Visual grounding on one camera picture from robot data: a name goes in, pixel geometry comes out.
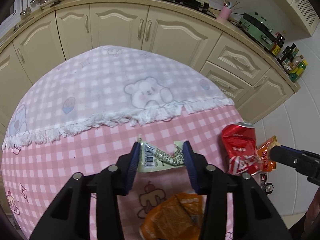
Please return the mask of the cream upper cabinet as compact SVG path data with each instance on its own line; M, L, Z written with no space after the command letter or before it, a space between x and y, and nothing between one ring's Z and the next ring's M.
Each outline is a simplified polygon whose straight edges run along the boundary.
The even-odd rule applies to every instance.
M285 11L288 18L312 36L319 23L319 16L309 0L274 0Z

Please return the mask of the green electric grill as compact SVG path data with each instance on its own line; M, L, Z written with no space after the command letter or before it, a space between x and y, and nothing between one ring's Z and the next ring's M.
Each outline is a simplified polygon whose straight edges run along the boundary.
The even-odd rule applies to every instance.
M255 13L244 13L238 21L238 27L266 50L271 50L277 39L266 24L266 18Z

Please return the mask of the orange snack bag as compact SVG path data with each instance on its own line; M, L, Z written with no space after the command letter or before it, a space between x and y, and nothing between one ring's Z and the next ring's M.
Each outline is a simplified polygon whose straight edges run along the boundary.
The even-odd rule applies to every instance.
M181 192L154 207L139 228L142 239L198 239L205 201L196 193Z

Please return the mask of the orange bag in box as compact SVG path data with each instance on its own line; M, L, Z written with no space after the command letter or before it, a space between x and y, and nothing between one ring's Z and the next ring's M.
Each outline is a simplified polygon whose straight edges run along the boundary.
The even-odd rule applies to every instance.
M277 137L274 135L271 138L263 142L257 149L261 161L261 171L262 172L271 172L276 169L276 162L272 161L269 156L269 149L271 146L276 144Z

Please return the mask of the pink checkered tablecloth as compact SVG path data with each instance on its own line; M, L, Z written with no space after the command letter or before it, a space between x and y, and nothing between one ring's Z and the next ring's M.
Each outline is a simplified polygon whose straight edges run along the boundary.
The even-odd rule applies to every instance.
M221 131L242 120L211 80L167 57L101 46L65 61L24 94L2 146L9 206L26 237L76 172L99 173L138 140L172 154L189 141L226 170Z

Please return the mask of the cream kitchen cabinets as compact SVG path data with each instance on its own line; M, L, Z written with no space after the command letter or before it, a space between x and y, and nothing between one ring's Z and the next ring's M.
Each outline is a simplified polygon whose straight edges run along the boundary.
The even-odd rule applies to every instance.
M1 129L41 76L102 45L150 51L190 66L214 81L251 123L300 89L231 22L158 0L66 0L37 9L1 38Z

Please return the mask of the pale green barcode wrapper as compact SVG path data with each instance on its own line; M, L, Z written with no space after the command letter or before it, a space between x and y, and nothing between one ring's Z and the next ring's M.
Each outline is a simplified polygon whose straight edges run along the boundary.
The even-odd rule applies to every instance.
M172 154L144 141L140 135L138 143L140 144L140 156L137 170L140 173L165 171L183 167L185 164L182 152L183 142L181 141L174 141L175 149Z

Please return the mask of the crushed red cola can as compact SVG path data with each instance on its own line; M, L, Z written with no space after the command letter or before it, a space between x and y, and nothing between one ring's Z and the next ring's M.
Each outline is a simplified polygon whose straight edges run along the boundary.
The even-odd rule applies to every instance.
M255 127L249 122L238 122L226 126L221 132L221 141L228 157L228 174L256 175L261 170L257 154Z

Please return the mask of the pink utensil holder cup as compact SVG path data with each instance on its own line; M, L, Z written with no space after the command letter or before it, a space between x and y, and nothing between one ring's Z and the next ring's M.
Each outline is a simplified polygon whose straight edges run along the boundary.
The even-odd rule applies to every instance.
M217 16L217 20L221 23L228 21L231 13L239 3L239 0L222 0L222 8Z

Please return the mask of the condiment bottles group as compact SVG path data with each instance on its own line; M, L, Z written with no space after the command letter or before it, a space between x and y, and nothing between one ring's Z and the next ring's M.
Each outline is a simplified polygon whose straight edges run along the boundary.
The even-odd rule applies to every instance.
M276 39L270 53L276 57L277 62L283 68L292 82L296 82L303 74L308 66L308 62L302 54L299 53L299 48L293 43L291 46L283 48L285 38L280 33L276 33Z

